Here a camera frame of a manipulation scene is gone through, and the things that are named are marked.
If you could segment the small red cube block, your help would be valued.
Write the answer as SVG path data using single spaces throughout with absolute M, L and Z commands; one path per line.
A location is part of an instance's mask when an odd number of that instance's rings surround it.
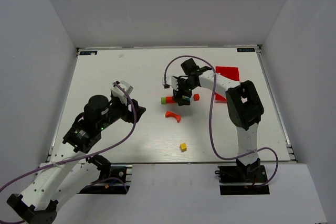
M 198 93 L 194 94 L 193 99 L 194 99 L 194 101 L 199 101 L 200 100 L 200 95 Z

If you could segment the orange rectangular block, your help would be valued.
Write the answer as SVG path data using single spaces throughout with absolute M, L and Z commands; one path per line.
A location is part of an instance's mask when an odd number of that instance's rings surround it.
M 166 104 L 174 103 L 174 100 L 173 100 L 173 97 L 172 97 L 172 96 L 170 96 L 170 97 L 165 97 L 165 100 L 166 100 Z

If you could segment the red arch block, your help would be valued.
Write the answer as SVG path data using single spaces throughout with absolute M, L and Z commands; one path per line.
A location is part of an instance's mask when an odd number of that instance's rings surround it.
M 176 113 L 171 112 L 171 111 L 166 111 L 165 117 L 166 118 L 174 118 L 174 119 L 176 119 L 177 123 L 180 123 L 180 121 L 181 121 L 181 116 L 179 114 L 176 114 Z

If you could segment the red plastic bin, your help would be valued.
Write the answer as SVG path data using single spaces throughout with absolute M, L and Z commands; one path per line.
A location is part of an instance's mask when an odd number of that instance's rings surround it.
M 223 77 L 229 78 L 234 81 L 240 81 L 238 67 L 216 66 L 215 70 L 217 73 L 219 73 Z M 226 99 L 217 93 L 215 94 L 215 101 L 226 103 Z

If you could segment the yellow cube block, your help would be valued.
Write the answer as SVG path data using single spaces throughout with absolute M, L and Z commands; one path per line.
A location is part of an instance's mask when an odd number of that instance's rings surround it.
M 187 145 L 185 143 L 180 144 L 180 150 L 185 152 L 187 150 Z

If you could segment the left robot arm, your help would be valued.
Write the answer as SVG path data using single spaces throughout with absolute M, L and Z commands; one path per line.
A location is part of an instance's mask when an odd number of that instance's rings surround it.
M 7 204 L 26 223 L 53 223 L 62 206 L 90 182 L 104 180 L 111 163 L 90 154 L 101 132 L 119 119 L 138 123 L 146 111 L 126 95 L 92 96 L 63 138 L 50 163 L 20 194 L 11 194 Z

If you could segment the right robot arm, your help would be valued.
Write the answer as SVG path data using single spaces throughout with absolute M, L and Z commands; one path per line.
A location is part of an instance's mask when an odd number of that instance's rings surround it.
M 228 115 L 237 129 L 238 153 L 233 159 L 242 179 L 250 179 L 260 167 L 257 153 L 257 130 L 264 107 L 255 85 L 247 80 L 239 82 L 218 74 L 206 63 L 199 67 L 195 56 L 187 56 L 181 64 L 182 76 L 164 75 L 163 86 L 173 89 L 173 100 L 179 105 L 190 105 L 192 91 L 198 87 L 209 89 L 226 99 Z

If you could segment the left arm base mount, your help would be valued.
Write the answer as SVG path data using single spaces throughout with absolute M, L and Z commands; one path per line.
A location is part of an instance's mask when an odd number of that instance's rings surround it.
M 112 164 L 110 173 L 101 175 L 85 186 L 79 194 L 87 195 L 126 195 L 132 180 L 132 165 Z

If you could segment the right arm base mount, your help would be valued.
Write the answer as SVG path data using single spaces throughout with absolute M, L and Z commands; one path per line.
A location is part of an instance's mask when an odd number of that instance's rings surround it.
M 218 166 L 214 174 L 219 180 L 222 196 L 270 194 L 268 185 L 261 186 L 268 180 L 264 165 L 260 165 L 248 175 L 237 165 L 223 165 Z

